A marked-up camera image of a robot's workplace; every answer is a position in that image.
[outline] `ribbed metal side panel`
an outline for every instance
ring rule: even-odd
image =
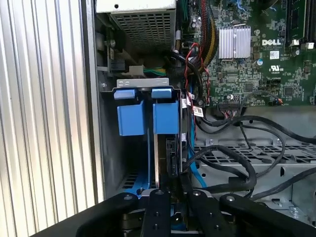
[[[219,29],[219,58],[234,59],[250,57],[250,26],[234,26]]]
[[[94,204],[79,0],[0,1],[0,236]]]

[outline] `green circuit board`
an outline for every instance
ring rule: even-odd
[[[250,26],[251,56],[233,61],[215,56],[208,67],[211,80],[209,105],[226,103],[227,95],[233,95],[238,103],[259,89],[277,95],[286,106],[316,104],[316,49],[307,50],[304,45],[290,47],[286,43],[286,2],[278,1],[260,12],[253,0],[241,1],[245,11],[230,3],[229,0],[213,3],[217,27]],[[192,11],[191,17],[198,16]],[[269,106],[272,101],[270,96],[258,95],[250,98],[247,105]]]

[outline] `aluminum heatsink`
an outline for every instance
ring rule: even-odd
[[[96,11],[109,13],[142,51],[174,46],[176,0],[98,0]]]
[[[250,57],[251,27],[237,25],[219,28],[220,59]]]

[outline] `dell logo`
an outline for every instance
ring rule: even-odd
[[[281,42],[279,39],[270,39],[270,40],[263,39],[262,46],[265,46],[265,45],[281,45]]]

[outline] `motherboard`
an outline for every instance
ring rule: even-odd
[[[220,45],[208,66],[210,102],[206,105],[240,104],[242,98],[256,90],[278,96],[285,106],[316,105],[315,22],[307,19],[310,2],[278,0],[267,5],[267,9],[258,9],[255,0],[211,2]],[[193,7],[190,18],[198,40],[200,17]],[[226,42],[229,34],[233,38],[239,32],[241,37],[249,39],[231,43],[232,56],[226,56],[229,52],[225,52],[224,46],[230,44]],[[268,95],[252,96],[247,103],[247,106],[272,105],[273,98]]]

